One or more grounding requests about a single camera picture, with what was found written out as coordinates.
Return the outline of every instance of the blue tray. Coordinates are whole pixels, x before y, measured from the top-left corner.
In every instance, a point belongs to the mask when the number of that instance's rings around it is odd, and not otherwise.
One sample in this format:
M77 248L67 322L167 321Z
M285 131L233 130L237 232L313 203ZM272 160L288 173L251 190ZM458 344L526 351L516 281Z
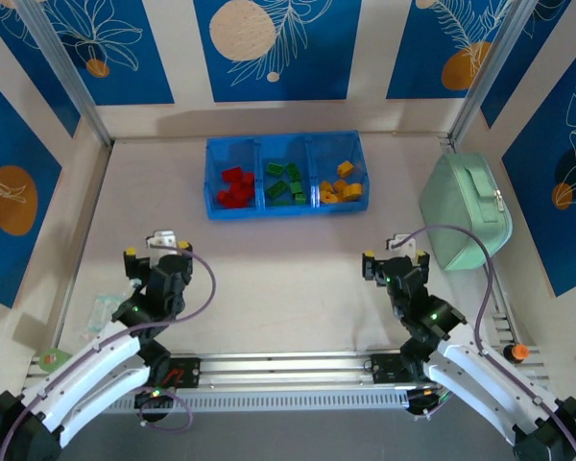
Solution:
M360 182L363 195L354 202L327 205L320 201L320 183L339 180L337 166L348 160L354 172L348 183ZM265 173L269 163L295 163L301 175L306 205L271 206L265 190L280 178ZM246 208L228 209L217 201L220 190L229 184L222 181L222 171L240 166L244 173L255 174L255 198ZM284 173L282 179L289 182ZM358 132L274 134L255 137L223 137L207 141L204 169L204 200L209 219L246 219L265 216L299 216L364 211L370 192L367 166ZM276 200L290 200L290 191Z

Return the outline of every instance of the purple cable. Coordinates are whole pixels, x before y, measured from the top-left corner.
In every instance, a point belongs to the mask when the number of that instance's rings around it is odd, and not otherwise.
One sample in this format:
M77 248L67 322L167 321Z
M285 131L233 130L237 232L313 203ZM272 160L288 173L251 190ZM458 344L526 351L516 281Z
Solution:
M100 345L99 345L100 348L98 350L90 349L85 354L83 354L81 357L79 357L77 360L73 361L73 363L71 363L61 375L56 377L56 379L54 379L54 381L45 388L45 390L44 390L45 394L49 394L51 391L53 391L61 382L63 382L67 377L69 377L70 374L72 374L75 370L77 370L79 367L81 367L89 357L91 357L95 353L100 352L100 350L102 350L103 348L105 348L106 346L111 344L112 342L118 340L119 338L126 336L126 335L128 335L134 331L140 331L141 329L168 327L171 325L176 325L176 324L180 324L183 322L187 322L188 320L191 320L194 317L196 317L197 315L201 314L211 304L211 302L213 301L213 298L215 297L215 291L216 291L217 283L216 283L216 278L215 278L215 274L213 273L213 270L211 269L209 264L207 264L207 262L204 259L202 259L198 255L195 255L192 252L188 252L187 250L184 250L181 248L164 247L164 246L159 246L159 245L151 245L150 248L154 248L154 249L158 249L158 250L169 250L169 251L173 251L173 252L177 251L177 252L180 252L182 255L190 256L190 257L196 259L197 261L199 261L203 265L203 267L206 269L206 271L209 273L209 276L211 277L211 293L209 294L209 298L207 298L207 301L204 302L204 304L201 308L199 308L198 310L195 310L191 314L186 315L185 317L182 317L180 319L164 321L164 322L151 322L148 324L141 324L141 325L137 325L135 327L127 328L123 331L120 331L119 333L116 333L116 334L110 336L105 341L100 343ZM30 413L40 403L40 401L41 401L40 396L34 397L33 400L30 402L30 404L24 408L24 410L21 412L21 414L17 417L15 422L12 424L11 428L9 429L9 432L7 432L7 435L4 439L4 442L2 443L2 446L0 447L0 461L5 461L5 456L7 454L7 448L9 447L9 444L11 443L11 440L12 440L14 433L17 431L19 426L22 424L26 415L28 413Z
M418 235L422 232L435 231L435 230L439 230L439 229L448 229L451 231L458 231L458 232L464 233L465 235L467 235L468 237L473 239L473 241L476 242L476 244L482 250L482 253L484 253L484 256L487 260L487 266L489 267L489 273L487 276L487 289L484 293L484 299L482 300L482 304L480 305L480 309L478 310L478 315L476 317L476 322L475 322L475 327L474 327L474 338L475 338L476 346L478 348L478 351L487 360L489 360L489 362L494 366L494 368L496 368L502 375L507 377L511 382L513 382L516 386L518 386L518 388L520 388L525 394L527 394L531 400L535 399L538 395L535 392L533 392L529 387L527 387L525 384L523 384L518 378L516 378L514 375L512 375L510 372L508 372L493 357L491 357L488 353L486 353L486 351L484 351L484 347L482 346L482 338L480 337L480 328L482 325L482 319L484 318L484 313L487 309L487 304L489 303L489 297L491 296L492 279L493 279L494 273L495 273L495 268L492 264L491 256L489 255L489 252L487 251L487 247L485 247L482 240L480 240L478 238L478 236L475 233L473 233L471 230L467 230L465 228L461 228L459 226L453 226L450 224L436 224L433 226L425 226L424 228L418 229L418 230L410 233L407 237L405 237L399 243L393 245L392 248L394 249L394 248L398 248L398 247L404 245L410 239L414 238L416 235ZM550 416L550 418L553 420L553 422L555 422L555 424L561 430L561 432L564 434L565 438L567 439L569 444L572 446L574 451L576 451L576 439L574 438L572 433L569 431L569 429L559 419L559 417L555 414L555 412L552 411L552 409L549 408L545 403L541 403L540 406L548 414L548 416Z
M173 428L161 427L159 425L154 425L154 424L150 424L150 423L146 422L146 426L149 427L150 429L161 430L162 432L168 432L170 434L181 434L181 433L185 432L186 430L188 430L192 426L192 422L194 421L194 416L192 415L192 410L190 409L188 404L185 402L185 400L182 399L181 397L179 397L177 394L173 394L172 392L169 392L166 389L156 389L155 387L139 387L138 389L134 390L134 392L139 392L139 391L145 391L145 392L159 391L161 395L170 397L174 401L177 401L183 408L185 408L185 411L188 414L188 422L185 425L182 425L180 427L173 427ZM138 417L141 421L145 421L143 419L143 408L150 401L151 400L147 400L145 403L143 403L141 405L141 408L138 411Z

